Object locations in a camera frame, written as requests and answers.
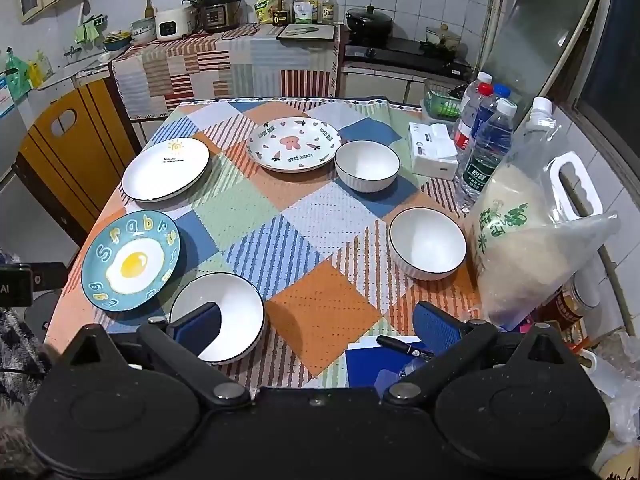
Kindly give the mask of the white bowl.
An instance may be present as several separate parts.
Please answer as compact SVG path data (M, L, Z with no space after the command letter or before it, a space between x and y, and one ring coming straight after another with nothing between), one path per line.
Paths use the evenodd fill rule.
M396 180L401 163L388 146L373 141L350 141L335 153L334 166L340 180L364 194L385 190Z
M460 226L432 208L412 207L396 214L387 227L387 237L398 268L415 280L448 278L466 257Z
M206 302L218 304L220 334L198 355L209 364L228 364L247 356L266 327L262 296L242 276L214 272L196 278L179 292L171 307L169 323Z

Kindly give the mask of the white plate with sun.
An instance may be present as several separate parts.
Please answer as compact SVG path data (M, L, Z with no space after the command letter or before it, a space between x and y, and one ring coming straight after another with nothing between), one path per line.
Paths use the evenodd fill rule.
M126 168L122 190L136 202L155 203L177 196L206 170L210 151L198 139L179 138L154 144Z

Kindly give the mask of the white lovely bear plate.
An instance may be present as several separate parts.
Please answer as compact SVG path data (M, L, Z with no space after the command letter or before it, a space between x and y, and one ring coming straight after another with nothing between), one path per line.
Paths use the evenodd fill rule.
M315 170L332 162L343 140L320 119L285 117L255 129L245 143L248 157L264 169L281 174Z

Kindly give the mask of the black pen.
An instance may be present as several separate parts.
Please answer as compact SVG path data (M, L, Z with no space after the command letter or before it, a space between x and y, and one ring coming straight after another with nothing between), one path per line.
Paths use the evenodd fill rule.
M412 356L422 361L429 361L435 357L431 351L420 349L413 344L407 344L394 337L380 335L376 337L376 342L383 348L405 354L406 356Z

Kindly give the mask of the clear bag of rice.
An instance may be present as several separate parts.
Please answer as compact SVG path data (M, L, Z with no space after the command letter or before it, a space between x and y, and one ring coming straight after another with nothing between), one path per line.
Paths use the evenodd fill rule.
M480 304L514 330L620 229L580 157L564 148L552 104L534 99L524 130L466 218Z

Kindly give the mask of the yellow wooden cabinet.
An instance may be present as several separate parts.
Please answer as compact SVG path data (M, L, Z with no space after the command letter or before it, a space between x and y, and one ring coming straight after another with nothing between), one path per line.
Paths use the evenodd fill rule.
M122 180L141 144L114 79L98 79L54 101L27 130L12 169L77 244Z

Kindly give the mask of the white tissue pack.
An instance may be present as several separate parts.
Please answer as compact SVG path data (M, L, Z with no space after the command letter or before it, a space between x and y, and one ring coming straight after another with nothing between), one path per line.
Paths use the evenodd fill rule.
M458 151L445 124L410 122L408 139L414 174L449 181L454 178L458 169Z

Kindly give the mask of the patchwork tablecloth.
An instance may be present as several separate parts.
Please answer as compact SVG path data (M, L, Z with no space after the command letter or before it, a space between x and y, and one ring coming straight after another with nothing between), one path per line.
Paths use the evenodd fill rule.
M213 272L251 282L265 301L265 333L226 373L250 388L337 387L347 382L345 351L363 336L410 335L422 300L456 318L478 306L468 270L418 282L394 263L387 230L401 211L432 207L454 214L449 182L414 176L402 167L380 194L358 194L331 166L306 174L270 174L247 155L245 143L265 122L317 118L347 141L371 140L408 158L416 107L371 101L257 99L204 101L177 107L155 140L192 136L212 154L212 169L165 205L183 240L168 284L141 308L105 313L86 299L74 266L52 315L46 341L62 351L81 326L132 332L153 315L166 315L183 287Z

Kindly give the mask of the water bottle white cap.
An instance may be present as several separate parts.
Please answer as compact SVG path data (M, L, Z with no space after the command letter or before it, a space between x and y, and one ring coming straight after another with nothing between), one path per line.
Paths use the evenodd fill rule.
M468 214L490 177L510 150L513 119L518 107L508 99L497 101L494 114L477 130L456 188L456 205Z

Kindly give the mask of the water bottle blue cap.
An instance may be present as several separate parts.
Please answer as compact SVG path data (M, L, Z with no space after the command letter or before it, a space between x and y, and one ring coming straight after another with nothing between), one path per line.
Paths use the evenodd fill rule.
M472 127L472 138L475 139L477 133L480 131L480 128L484 126L484 123L488 121L489 118L497 109L497 103L500 99L509 99L511 95L511 89L504 84L494 84L491 87L491 94L489 96L484 96L483 99L480 100L480 105L478 106L478 110L475 116L475 122Z

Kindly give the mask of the green plastic basket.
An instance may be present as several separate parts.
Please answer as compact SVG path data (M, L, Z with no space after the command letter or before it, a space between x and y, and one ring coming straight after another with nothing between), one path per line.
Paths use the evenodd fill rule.
M441 81L424 81L423 113L431 119L455 122L461 115L461 102L465 84L452 86Z

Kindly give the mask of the water bottle red cap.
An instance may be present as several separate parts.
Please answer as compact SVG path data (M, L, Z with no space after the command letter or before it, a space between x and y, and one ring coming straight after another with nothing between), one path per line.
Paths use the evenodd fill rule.
M454 146L459 153L463 152L469 143L480 102L491 95L492 84L484 81L474 81L465 90L461 101L460 117L454 126Z

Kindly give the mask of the patchwork counter cloth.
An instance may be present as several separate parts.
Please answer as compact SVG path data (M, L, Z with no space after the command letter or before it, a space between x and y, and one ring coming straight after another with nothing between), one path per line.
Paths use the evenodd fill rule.
M333 98L341 32L283 38L272 25L153 41L116 58L111 72L133 120L166 118L180 104L233 98Z

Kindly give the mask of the black gas stove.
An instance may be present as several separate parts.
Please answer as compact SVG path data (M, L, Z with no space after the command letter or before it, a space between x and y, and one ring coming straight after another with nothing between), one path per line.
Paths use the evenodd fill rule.
M425 41L395 37L378 44L349 39L345 47L345 60L417 70L464 81L470 81L473 71L469 63L457 56L456 51Z

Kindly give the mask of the white rice cooker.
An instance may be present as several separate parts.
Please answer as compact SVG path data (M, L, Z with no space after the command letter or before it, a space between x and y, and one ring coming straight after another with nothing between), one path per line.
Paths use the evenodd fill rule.
M155 14L156 39L161 42L181 39L196 31L196 9L184 4Z

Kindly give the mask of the black wok with lid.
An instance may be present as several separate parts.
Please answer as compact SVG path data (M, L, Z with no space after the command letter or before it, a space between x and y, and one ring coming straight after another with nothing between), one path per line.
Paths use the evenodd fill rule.
M383 41L393 31L393 20L374 6L348 9L345 13L350 36L362 40Z

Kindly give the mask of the cutting board on counter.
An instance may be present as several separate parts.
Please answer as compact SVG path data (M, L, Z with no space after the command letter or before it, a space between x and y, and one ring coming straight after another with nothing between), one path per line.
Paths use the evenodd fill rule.
M281 41L331 41L334 35L334 25L289 24L280 32L278 39Z

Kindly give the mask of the black pressure cooker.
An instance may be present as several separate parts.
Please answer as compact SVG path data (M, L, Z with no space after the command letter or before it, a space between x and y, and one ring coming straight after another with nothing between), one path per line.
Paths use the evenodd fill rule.
M240 0L200 0L200 21L204 32L228 32L239 26Z

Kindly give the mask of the cooking oil bottle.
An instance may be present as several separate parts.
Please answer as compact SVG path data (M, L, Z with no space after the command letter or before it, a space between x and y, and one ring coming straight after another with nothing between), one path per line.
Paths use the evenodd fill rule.
M323 0L321 5L321 21L323 24L335 23L336 0Z

